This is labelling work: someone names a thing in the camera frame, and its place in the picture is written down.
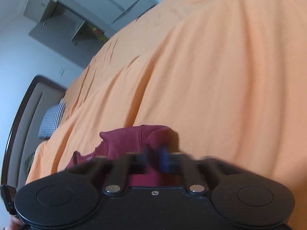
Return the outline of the person left hand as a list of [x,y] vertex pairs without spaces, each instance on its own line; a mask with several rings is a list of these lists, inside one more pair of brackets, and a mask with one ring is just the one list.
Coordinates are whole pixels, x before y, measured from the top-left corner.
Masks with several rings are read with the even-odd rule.
[[16,217],[15,215],[11,215],[9,218],[9,223],[5,227],[6,230],[18,230],[20,227],[23,226],[22,221]]

